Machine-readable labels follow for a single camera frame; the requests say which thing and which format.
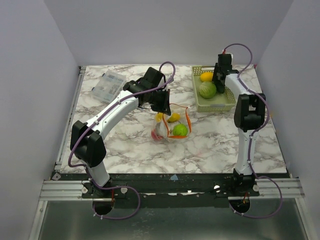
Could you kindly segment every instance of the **green cabbage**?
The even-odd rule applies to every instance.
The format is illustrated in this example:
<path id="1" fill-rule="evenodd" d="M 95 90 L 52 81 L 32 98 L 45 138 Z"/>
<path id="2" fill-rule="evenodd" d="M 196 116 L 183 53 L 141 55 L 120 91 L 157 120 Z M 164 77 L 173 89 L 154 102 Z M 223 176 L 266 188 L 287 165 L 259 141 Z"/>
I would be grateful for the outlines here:
<path id="1" fill-rule="evenodd" d="M 199 86 L 199 93 L 205 99 L 212 98 L 217 92 L 217 87 L 211 81 L 204 81 Z"/>

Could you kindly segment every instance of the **clear plastic box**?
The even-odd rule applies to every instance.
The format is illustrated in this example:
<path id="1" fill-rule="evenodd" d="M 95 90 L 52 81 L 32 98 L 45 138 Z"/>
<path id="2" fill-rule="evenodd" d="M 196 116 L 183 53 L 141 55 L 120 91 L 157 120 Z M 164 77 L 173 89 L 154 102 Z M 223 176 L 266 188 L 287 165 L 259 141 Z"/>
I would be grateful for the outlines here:
<path id="1" fill-rule="evenodd" d="M 109 104 L 120 93 L 126 81 L 126 76 L 107 71 L 100 77 L 100 81 L 92 89 L 91 93 L 102 102 Z"/>

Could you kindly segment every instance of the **clear plastic bag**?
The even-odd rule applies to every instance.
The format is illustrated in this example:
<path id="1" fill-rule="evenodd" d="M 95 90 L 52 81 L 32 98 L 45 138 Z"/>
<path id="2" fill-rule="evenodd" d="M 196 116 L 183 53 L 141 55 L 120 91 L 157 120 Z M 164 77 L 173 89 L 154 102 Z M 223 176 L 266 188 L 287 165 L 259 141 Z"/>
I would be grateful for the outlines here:
<path id="1" fill-rule="evenodd" d="M 188 107 L 170 103 L 171 116 L 163 113 L 155 114 L 151 129 L 154 141 L 185 139 L 192 132 Z"/>

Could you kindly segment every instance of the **metal floor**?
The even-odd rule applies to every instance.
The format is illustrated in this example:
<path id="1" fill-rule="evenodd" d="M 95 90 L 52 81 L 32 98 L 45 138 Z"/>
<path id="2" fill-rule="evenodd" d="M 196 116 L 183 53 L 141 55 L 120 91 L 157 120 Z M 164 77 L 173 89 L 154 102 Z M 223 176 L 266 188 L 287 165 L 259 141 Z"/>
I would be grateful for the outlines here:
<path id="1" fill-rule="evenodd" d="M 279 199 L 251 200 L 248 214 L 274 211 Z M 132 209 L 115 209 L 127 215 Z M 40 240 L 307 240 L 294 199 L 268 219 L 248 219 L 229 208 L 142 208 L 127 220 L 93 217 L 90 201 L 49 201 Z"/>

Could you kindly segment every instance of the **white wall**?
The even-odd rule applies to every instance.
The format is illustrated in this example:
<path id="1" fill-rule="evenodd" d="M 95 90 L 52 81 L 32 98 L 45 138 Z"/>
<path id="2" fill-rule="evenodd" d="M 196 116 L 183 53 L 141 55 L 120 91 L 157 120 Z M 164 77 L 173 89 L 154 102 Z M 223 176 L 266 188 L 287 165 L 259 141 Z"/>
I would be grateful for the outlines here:
<path id="1" fill-rule="evenodd" d="M 79 68 L 43 0 L 1 1 L 0 239 L 26 240 Z"/>
<path id="2" fill-rule="evenodd" d="M 258 62 L 292 0 L 44 0 L 80 65 L 214 64 L 241 42 Z M 235 62 L 248 53 L 232 49 Z"/>
<path id="3" fill-rule="evenodd" d="M 320 3 L 295 0 L 257 66 L 289 170 L 320 237 Z"/>

